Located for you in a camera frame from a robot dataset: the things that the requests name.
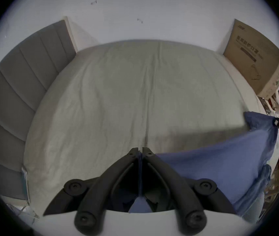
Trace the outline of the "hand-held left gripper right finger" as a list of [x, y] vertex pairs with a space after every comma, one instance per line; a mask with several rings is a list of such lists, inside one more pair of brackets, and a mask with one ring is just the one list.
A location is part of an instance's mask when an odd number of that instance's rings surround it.
[[152, 176], [160, 181], [165, 190], [165, 196], [153, 211], [174, 207], [180, 230], [184, 235], [196, 235], [205, 229], [207, 217], [204, 210], [236, 214], [231, 202], [213, 180], [182, 177], [148, 147], [143, 147], [143, 194], [149, 185], [152, 187]]

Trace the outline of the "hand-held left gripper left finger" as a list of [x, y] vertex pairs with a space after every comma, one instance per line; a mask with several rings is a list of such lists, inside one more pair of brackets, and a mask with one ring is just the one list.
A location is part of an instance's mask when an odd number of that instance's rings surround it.
[[76, 211], [74, 225], [84, 235], [97, 235], [105, 210], [128, 212], [140, 194], [140, 152], [132, 148], [96, 178], [67, 181], [43, 216]]

